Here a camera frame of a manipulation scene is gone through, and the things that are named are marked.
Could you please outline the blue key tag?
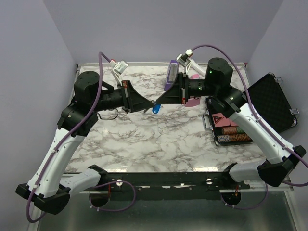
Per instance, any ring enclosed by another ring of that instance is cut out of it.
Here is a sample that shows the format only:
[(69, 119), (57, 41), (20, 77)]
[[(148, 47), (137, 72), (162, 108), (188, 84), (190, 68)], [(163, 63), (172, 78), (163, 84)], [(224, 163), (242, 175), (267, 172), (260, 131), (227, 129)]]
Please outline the blue key tag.
[(154, 113), (154, 114), (158, 114), (158, 112), (159, 112), (159, 110), (160, 110), (160, 107), (161, 107), (161, 104), (155, 104), (154, 106), (153, 106), (153, 108), (152, 108), (152, 112)]

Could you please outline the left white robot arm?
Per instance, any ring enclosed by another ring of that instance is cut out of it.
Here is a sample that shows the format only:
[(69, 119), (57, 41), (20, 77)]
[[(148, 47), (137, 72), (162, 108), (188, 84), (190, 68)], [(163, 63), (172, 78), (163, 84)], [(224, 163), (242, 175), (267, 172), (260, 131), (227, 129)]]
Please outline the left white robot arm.
[(58, 214), (69, 199), (88, 188), (102, 190), (107, 172), (97, 165), (88, 167), (66, 180), (62, 175), (76, 149), (98, 121), (97, 113), (122, 108), (133, 113), (153, 107), (129, 80), (117, 89), (102, 80), (94, 71), (81, 73), (74, 83), (74, 97), (62, 111), (52, 144), (35, 175), (28, 183), (19, 184), (16, 193), (41, 211)]

